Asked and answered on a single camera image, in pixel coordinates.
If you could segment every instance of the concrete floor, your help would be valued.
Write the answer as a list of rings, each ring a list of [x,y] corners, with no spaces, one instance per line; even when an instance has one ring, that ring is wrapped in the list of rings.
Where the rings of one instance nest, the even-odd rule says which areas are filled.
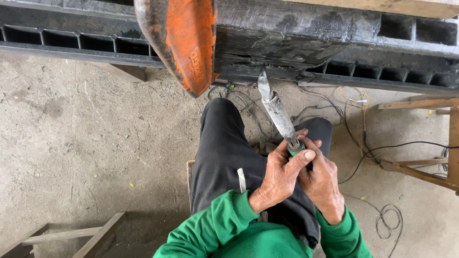
[[[51,232],[103,225],[117,212],[126,221],[98,257],[151,257],[168,233],[189,217],[185,162],[199,145],[199,119],[207,96],[189,97],[166,70],[147,69],[147,83],[125,82],[85,62],[0,54],[0,242],[6,246],[38,224]],[[292,82],[272,81],[289,114],[309,105],[327,105]],[[236,87],[253,99],[257,89]],[[344,108],[336,87],[314,87]],[[344,88],[347,97],[360,95]],[[367,90],[375,102],[366,115],[372,147],[415,140],[447,144],[448,116],[428,110],[384,110],[376,104],[406,100],[410,93]],[[242,108],[234,96],[229,98]],[[251,108],[269,134],[269,124]],[[310,110],[334,124],[333,109]],[[261,134],[245,110],[250,142]],[[362,113],[352,108],[349,123],[361,134]],[[442,149],[423,144],[386,149],[388,160],[433,158]],[[330,159],[346,178],[360,158],[344,125],[334,127]],[[441,172],[439,166],[423,168]],[[457,257],[458,197],[453,191],[398,172],[363,164],[340,185],[343,193],[382,208],[394,204],[403,214],[403,233],[392,257]],[[377,211],[346,197],[374,257],[387,257],[399,229],[382,240],[375,230]],[[396,223],[394,213],[386,220]],[[387,236],[384,228],[381,234]],[[88,237],[35,246],[37,257],[71,257]],[[319,247],[314,255],[324,257]]]

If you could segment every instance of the black pants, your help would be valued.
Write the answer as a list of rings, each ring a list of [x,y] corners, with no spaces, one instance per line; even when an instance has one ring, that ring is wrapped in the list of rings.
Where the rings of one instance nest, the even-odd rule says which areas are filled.
[[[295,127],[307,128],[311,140],[322,140],[321,151],[330,153],[332,125],[313,118]],[[223,98],[210,101],[201,118],[201,142],[193,171],[191,213],[211,205],[221,194],[240,192],[237,170],[242,168],[247,190],[257,189],[266,172],[267,158],[258,155],[244,135],[244,123],[234,104]],[[267,210],[268,221],[287,226],[297,239],[315,248],[319,239],[316,206],[297,182],[292,196]]]

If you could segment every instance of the hand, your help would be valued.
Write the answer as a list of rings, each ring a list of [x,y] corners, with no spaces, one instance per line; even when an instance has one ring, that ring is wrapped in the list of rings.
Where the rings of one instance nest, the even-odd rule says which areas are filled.
[[[299,139],[304,139],[307,129],[297,132]],[[315,157],[313,150],[303,150],[290,161],[287,141],[268,155],[266,174],[262,185],[249,196],[249,204],[255,214],[287,199],[293,193],[298,173]]]
[[[306,148],[315,152],[313,170],[302,169],[298,182],[330,225],[338,225],[344,216],[344,198],[338,189],[336,165],[324,157],[322,151],[308,138]]]

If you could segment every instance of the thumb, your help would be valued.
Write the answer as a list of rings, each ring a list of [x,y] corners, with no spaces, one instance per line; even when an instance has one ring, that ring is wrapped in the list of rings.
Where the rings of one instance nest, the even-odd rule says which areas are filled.
[[[303,150],[297,153],[286,165],[286,172],[298,173],[300,169],[306,167],[306,165],[315,158],[315,152],[313,150]]]

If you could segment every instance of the orange painted surface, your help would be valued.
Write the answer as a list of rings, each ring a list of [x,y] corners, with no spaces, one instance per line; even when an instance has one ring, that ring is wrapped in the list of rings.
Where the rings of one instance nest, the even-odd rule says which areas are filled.
[[[169,0],[166,44],[171,48],[176,68],[183,75],[184,90],[196,97],[213,82],[217,11],[212,0]]]

